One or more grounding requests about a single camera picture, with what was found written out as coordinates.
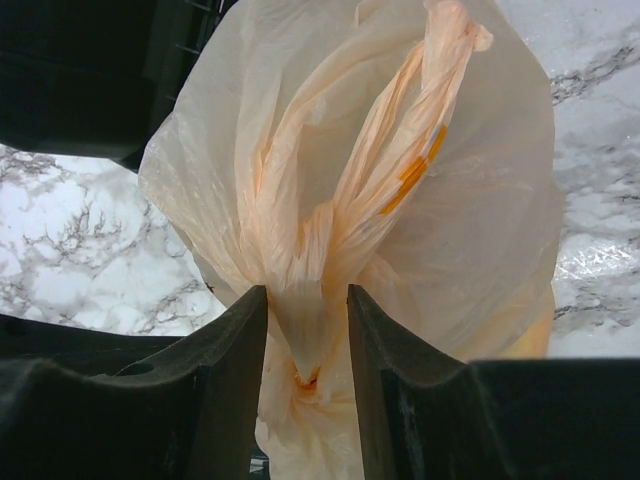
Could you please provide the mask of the translucent orange plastic bag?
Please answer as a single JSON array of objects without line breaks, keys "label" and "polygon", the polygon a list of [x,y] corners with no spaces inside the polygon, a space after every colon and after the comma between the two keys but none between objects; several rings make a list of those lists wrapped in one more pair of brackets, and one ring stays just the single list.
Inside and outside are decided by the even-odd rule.
[{"label": "translucent orange plastic bag", "polygon": [[139,184],[217,299],[266,288],[275,479],[364,475],[347,291],[456,359],[540,358],[562,224],[549,79],[492,1],[241,1]]}]

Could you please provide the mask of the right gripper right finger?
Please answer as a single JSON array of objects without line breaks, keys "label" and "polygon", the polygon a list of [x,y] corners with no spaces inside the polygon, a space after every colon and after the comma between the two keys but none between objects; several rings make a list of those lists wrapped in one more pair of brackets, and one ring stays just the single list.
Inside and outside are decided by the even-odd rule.
[{"label": "right gripper right finger", "polygon": [[635,359],[462,363],[348,291],[369,479],[635,479]]}]

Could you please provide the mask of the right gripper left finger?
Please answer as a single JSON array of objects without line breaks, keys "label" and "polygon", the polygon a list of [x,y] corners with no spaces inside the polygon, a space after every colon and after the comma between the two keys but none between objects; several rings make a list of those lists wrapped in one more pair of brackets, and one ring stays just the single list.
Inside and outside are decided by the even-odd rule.
[{"label": "right gripper left finger", "polygon": [[267,295],[184,337],[3,316],[5,479],[264,479],[254,429]]}]

